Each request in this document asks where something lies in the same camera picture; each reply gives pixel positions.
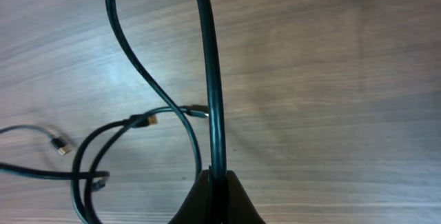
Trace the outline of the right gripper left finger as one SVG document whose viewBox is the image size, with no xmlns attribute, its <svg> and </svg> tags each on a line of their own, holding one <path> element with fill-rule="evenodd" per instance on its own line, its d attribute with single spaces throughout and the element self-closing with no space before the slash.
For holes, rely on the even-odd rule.
<svg viewBox="0 0 441 224">
<path fill-rule="evenodd" d="M 203 170 L 197 177 L 183 204 L 169 224 L 203 224 L 207 220 L 209 197 L 209 170 Z"/>
</svg>

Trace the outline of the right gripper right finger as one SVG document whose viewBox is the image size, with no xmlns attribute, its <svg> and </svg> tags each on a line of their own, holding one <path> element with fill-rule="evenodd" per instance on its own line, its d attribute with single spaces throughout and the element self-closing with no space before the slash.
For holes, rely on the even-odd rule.
<svg viewBox="0 0 441 224">
<path fill-rule="evenodd" d="M 235 172 L 227 171 L 228 200 L 226 219 L 228 224 L 265 224 Z"/>
</svg>

